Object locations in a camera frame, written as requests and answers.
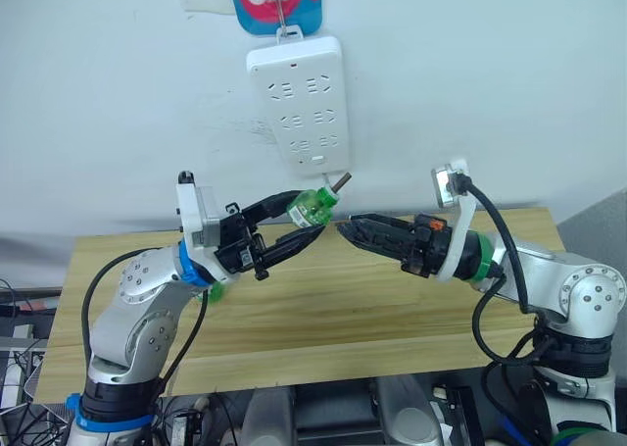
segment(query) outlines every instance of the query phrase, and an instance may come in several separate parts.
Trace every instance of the wooden tabletop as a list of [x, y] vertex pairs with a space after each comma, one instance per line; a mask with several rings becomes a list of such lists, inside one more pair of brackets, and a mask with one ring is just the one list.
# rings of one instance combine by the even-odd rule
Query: wooden tabletop
[[[551, 250], [562, 245], [546, 209], [503, 212], [511, 232]], [[474, 229], [494, 228], [484, 212]], [[271, 242], [291, 224], [265, 225]], [[95, 273], [117, 255], [169, 245], [178, 232], [83, 237], [76, 240], [61, 295], [37, 403], [81, 392], [84, 362], [80, 305]], [[122, 265], [101, 282], [90, 320], [111, 302]], [[488, 359], [470, 331], [479, 293], [461, 281], [440, 283], [401, 272], [399, 262], [353, 247], [330, 225], [302, 254], [256, 281], [248, 272], [211, 306], [175, 378], [172, 394], [191, 394], [407, 372], [477, 367]], [[196, 320], [200, 303], [181, 316], [170, 359]], [[505, 301], [490, 303], [482, 320], [487, 341], [507, 352], [530, 329], [530, 316]]]

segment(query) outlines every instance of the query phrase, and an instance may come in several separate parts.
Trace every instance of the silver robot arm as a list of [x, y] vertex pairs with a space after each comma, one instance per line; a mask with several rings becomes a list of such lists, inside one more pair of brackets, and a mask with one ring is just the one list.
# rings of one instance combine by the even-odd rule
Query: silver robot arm
[[[498, 297], [518, 302], [503, 241], [489, 235], [493, 261], [502, 265], [506, 284]], [[548, 415], [552, 434], [573, 420], [616, 431], [615, 374], [609, 366], [611, 338], [625, 305], [625, 279], [614, 268], [572, 253], [554, 253], [516, 241], [527, 281], [529, 305], [542, 314], [542, 331], [555, 344], [534, 367], [521, 401], [529, 411]], [[474, 284], [485, 292], [492, 280]]]
[[[300, 253], [322, 226], [295, 230], [266, 247], [257, 224], [283, 213], [300, 191], [287, 191], [240, 211], [233, 203], [222, 219], [208, 211], [190, 172], [179, 175], [177, 195], [183, 239], [176, 245], [136, 255], [121, 273], [111, 305], [86, 340], [91, 357], [82, 395], [68, 401], [74, 410], [70, 446], [149, 446], [160, 378], [178, 320], [189, 300], [216, 283], [230, 283]], [[204, 316], [201, 310], [199, 326]]]
[[[338, 229], [357, 247], [399, 260], [408, 273], [436, 275], [441, 281], [454, 276], [482, 292], [496, 290], [493, 284], [504, 275], [505, 284], [496, 296], [519, 302], [502, 234], [469, 229], [475, 207], [470, 201], [475, 197], [459, 189], [460, 184], [471, 184], [467, 173], [465, 161], [433, 171], [440, 206], [457, 211], [451, 225], [427, 215], [408, 223], [365, 214], [351, 216]], [[485, 198], [484, 206], [494, 208], [473, 189], [475, 196]], [[525, 410], [537, 414], [538, 422], [549, 420], [547, 436], [574, 423], [615, 431], [615, 375], [609, 358], [618, 313], [625, 304], [625, 279], [617, 270], [579, 255], [522, 241], [512, 246], [527, 286], [527, 303], [521, 303], [521, 309], [538, 314], [534, 346], [549, 346], [532, 360], [534, 380], [521, 392], [521, 401], [530, 406]]]

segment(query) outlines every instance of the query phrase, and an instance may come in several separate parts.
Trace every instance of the white power strip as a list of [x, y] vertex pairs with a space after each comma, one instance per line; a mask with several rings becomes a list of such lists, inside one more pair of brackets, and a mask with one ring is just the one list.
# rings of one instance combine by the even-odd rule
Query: white power strip
[[292, 170], [303, 175], [346, 170], [349, 130], [339, 41], [300, 34], [298, 40], [251, 51], [246, 63]]

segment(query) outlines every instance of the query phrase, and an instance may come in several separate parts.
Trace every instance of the blue cable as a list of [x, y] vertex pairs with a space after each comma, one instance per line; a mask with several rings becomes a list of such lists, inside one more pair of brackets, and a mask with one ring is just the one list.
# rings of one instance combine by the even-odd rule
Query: blue cable
[[501, 425], [506, 429], [509, 436], [515, 439], [518, 444], [521, 444], [522, 446], [533, 446], [529, 441], [527, 441], [524, 435], [518, 431], [518, 428], [516, 428], [508, 417], [503, 416]]

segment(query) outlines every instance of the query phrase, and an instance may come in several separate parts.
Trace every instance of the green bottle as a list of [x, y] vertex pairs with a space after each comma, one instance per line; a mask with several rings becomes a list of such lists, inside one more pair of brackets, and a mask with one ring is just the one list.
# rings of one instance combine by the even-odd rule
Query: green bottle
[[299, 194], [287, 207], [287, 214], [298, 227], [312, 225], [327, 225], [333, 213], [331, 209], [340, 197], [337, 192], [351, 179], [350, 173], [345, 173], [333, 186], [323, 186], [318, 191], [308, 189]]

